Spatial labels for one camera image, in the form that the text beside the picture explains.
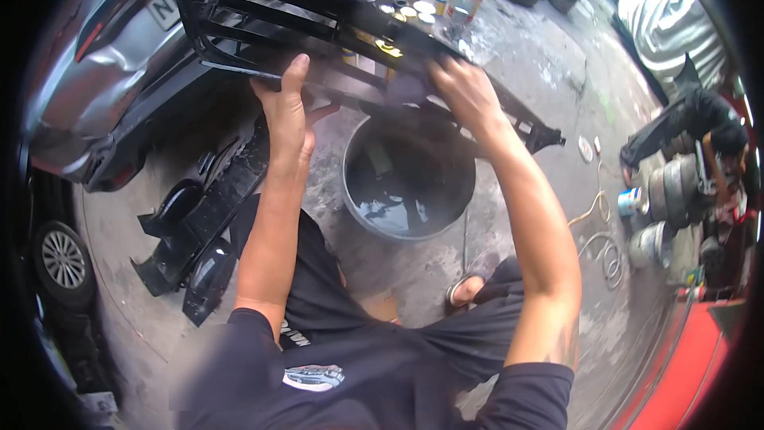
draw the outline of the hand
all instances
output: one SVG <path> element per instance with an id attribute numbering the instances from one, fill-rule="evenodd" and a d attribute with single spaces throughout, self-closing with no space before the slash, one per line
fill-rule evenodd
<path id="1" fill-rule="evenodd" d="M 459 123 L 480 140 L 498 125 L 509 123 L 491 81 L 481 68 L 446 57 L 441 68 L 429 64 L 435 87 Z"/>
<path id="2" fill-rule="evenodd" d="M 281 78 L 280 92 L 270 90 L 256 78 L 250 80 L 254 94 L 263 104 L 268 123 L 271 163 L 307 165 L 316 146 L 313 124 L 339 110 L 339 105 L 330 104 L 305 113 L 300 92 L 309 63 L 308 55 L 296 56 Z"/>

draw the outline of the man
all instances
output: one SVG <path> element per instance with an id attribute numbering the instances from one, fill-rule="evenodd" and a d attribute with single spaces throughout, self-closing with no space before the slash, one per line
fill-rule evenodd
<path id="1" fill-rule="evenodd" d="M 701 140 L 705 162 L 717 182 L 717 199 L 720 204 L 727 203 L 731 193 L 717 164 L 716 154 L 721 153 L 729 172 L 741 176 L 746 171 L 748 133 L 729 102 L 720 94 L 703 89 L 697 82 L 683 84 L 678 98 L 621 148 L 620 161 L 626 186 L 632 186 L 633 170 L 639 167 L 640 161 L 658 152 L 684 130 L 693 139 Z"/>
<path id="2" fill-rule="evenodd" d="M 516 259 L 450 289 L 453 305 L 474 309 L 407 329 L 353 301 L 318 225 L 300 210 L 312 124 L 336 110 L 303 111 L 308 62 L 294 59 L 279 93 L 251 82 L 271 162 L 262 194 L 231 225 L 241 251 L 234 311 L 212 357 L 173 396 L 183 410 L 177 428 L 565 428 L 578 359 L 578 254 L 485 73 L 452 59 L 431 65 L 435 86 L 493 164 Z M 496 373 L 477 419 L 462 421 L 456 392 Z"/>

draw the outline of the blue can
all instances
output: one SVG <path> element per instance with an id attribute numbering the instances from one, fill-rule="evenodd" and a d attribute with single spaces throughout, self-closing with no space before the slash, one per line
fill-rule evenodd
<path id="1" fill-rule="evenodd" d="M 642 201 L 642 188 L 631 188 L 618 195 L 618 214 L 633 216 Z"/>

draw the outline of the t-shirt logo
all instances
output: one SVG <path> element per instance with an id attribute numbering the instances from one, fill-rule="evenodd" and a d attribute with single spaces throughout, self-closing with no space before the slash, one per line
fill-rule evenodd
<path id="1" fill-rule="evenodd" d="M 284 369 L 282 382 L 290 387 L 311 392 L 325 392 L 345 380 L 342 368 L 336 365 L 303 365 Z"/>

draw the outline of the steel rim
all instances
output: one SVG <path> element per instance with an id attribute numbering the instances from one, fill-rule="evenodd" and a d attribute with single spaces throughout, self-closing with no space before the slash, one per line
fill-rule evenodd
<path id="1" fill-rule="evenodd" d="M 68 234 L 63 231 L 46 234 L 41 253 L 45 270 L 64 289 L 75 289 L 85 281 L 85 258 Z"/>

